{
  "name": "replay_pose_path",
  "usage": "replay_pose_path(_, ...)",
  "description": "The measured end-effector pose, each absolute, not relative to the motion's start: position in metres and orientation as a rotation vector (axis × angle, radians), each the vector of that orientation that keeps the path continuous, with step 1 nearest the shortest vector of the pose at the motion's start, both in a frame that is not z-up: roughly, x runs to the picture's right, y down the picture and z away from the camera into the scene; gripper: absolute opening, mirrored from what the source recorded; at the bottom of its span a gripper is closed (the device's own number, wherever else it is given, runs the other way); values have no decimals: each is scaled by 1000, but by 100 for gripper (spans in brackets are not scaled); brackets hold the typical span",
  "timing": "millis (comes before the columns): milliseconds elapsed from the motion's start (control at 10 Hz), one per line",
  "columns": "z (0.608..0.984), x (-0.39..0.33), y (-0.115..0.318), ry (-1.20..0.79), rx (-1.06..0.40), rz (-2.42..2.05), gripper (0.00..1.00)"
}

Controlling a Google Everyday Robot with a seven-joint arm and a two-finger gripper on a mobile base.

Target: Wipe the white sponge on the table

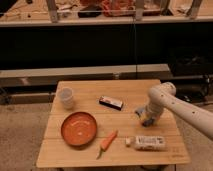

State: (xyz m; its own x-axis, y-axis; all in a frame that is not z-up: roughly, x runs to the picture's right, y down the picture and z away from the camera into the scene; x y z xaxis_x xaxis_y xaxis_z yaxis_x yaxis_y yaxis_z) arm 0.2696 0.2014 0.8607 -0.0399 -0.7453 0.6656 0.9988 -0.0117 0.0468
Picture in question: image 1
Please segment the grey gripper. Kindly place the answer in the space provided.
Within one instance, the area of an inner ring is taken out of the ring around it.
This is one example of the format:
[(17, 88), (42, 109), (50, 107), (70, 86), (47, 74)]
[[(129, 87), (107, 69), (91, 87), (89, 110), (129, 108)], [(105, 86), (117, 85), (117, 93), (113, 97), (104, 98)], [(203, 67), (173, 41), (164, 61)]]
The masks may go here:
[(152, 126), (156, 119), (151, 116), (145, 108), (143, 107), (139, 107), (135, 110), (135, 113), (137, 114), (137, 116), (139, 117), (140, 123), (142, 126), (144, 127), (149, 127)]

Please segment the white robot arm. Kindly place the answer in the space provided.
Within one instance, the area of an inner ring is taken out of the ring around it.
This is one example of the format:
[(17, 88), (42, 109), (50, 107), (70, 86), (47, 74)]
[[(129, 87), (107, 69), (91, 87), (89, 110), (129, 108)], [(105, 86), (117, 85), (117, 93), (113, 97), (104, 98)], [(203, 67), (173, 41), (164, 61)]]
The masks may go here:
[(176, 87), (165, 82), (151, 87), (149, 102), (135, 110), (141, 124), (149, 127), (158, 122), (164, 109), (171, 111), (213, 141), (213, 113), (175, 97)]

